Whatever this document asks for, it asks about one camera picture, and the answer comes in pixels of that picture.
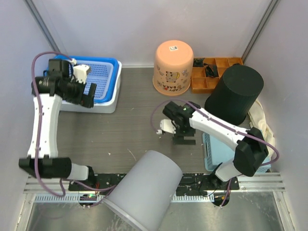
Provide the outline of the white translucent basket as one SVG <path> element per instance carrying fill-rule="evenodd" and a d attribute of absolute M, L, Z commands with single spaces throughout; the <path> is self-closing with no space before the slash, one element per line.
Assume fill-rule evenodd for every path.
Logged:
<path fill-rule="evenodd" d="M 96 84 L 96 91 L 94 94 L 95 103 L 103 103 L 109 97 L 108 88 L 113 78 L 113 64 L 108 62 L 95 61 L 77 61 L 77 65 L 87 65 L 90 67 L 90 72 L 87 74 L 86 86 L 84 94 L 88 95 L 91 83 Z"/>

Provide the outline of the white plastic tub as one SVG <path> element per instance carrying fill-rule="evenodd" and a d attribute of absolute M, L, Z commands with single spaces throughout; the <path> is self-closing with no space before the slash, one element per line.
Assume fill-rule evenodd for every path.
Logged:
<path fill-rule="evenodd" d="M 122 63 L 120 61 L 117 62 L 119 64 L 119 69 L 117 73 L 113 96 L 110 101 L 104 103 L 96 103 L 93 108 L 85 108 L 80 105 L 63 102 L 60 110 L 66 112 L 80 112 L 80 113 L 98 113 L 98 114 L 113 113 L 116 110 L 117 100 L 120 91 L 120 84 L 121 84 Z"/>

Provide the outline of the blue plastic basket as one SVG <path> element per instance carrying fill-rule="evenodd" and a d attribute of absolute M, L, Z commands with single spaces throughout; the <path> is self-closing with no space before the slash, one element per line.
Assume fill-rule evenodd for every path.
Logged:
<path fill-rule="evenodd" d="M 110 94 L 109 97 L 105 102 L 108 102 L 111 100 L 115 88 L 115 83 L 116 83 L 116 78 L 117 78 L 117 73 L 119 69 L 119 64 L 118 60 L 115 58 L 108 58 L 108 57 L 92 57 L 92 56 L 71 56 L 72 58 L 76 59 L 76 61 L 79 60 L 85 60 L 85 61 L 95 61 L 95 62 L 108 62 L 113 64 L 113 78 L 111 79 L 109 88 L 108 88 L 108 93 Z"/>

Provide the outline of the light blue perforated basket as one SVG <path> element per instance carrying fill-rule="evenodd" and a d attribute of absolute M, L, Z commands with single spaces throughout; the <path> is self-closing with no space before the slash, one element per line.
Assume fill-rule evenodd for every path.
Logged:
<path fill-rule="evenodd" d="M 234 158 L 235 151 L 213 136 L 203 133 L 203 148 L 205 156 L 205 168 L 213 171 L 218 164 Z"/>

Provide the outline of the orange plastic container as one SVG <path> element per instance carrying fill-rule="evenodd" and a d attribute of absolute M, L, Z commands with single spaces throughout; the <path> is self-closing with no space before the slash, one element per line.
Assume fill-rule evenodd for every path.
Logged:
<path fill-rule="evenodd" d="M 166 96 L 179 96 L 191 85 L 194 54 L 180 40 L 161 43 L 155 52 L 153 86 Z"/>

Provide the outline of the large black container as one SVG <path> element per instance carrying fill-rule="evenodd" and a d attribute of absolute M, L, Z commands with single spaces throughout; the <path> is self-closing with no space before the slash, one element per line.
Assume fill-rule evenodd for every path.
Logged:
<path fill-rule="evenodd" d="M 211 95 L 205 110 L 233 125 L 240 125 L 264 87 L 261 74 L 246 65 L 228 67 Z"/>

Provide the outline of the grey plastic container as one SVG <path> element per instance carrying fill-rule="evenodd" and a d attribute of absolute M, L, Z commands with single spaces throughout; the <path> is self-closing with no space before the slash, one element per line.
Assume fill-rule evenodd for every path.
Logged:
<path fill-rule="evenodd" d="M 103 203 L 134 229 L 156 231 L 182 176 L 180 167 L 169 157 L 149 150 Z"/>

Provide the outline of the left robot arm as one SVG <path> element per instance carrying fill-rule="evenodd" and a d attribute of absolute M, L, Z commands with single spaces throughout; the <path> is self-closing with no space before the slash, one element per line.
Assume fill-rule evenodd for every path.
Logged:
<path fill-rule="evenodd" d="M 39 179 L 77 180 L 86 191 L 96 186 L 93 168 L 74 164 L 69 157 L 59 157 L 57 148 L 58 117 L 63 102 L 85 108 L 94 106 L 96 84 L 84 93 L 91 67 L 75 59 L 49 59 L 48 70 L 35 77 L 31 86 L 35 116 L 31 144 L 19 167 Z"/>

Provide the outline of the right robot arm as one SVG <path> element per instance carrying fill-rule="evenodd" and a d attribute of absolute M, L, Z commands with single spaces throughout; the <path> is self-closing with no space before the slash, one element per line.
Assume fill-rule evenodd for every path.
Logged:
<path fill-rule="evenodd" d="M 262 132 L 257 128 L 232 125 L 192 102 L 180 106 L 170 101 L 162 113 L 167 117 L 160 122 L 162 132 L 185 135 L 192 129 L 199 130 L 234 151 L 234 157 L 220 163 L 208 177 L 207 183 L 214 189 L 223 189 L 230 179 L 240 175 L 254 176 L 268 156 Z"/>

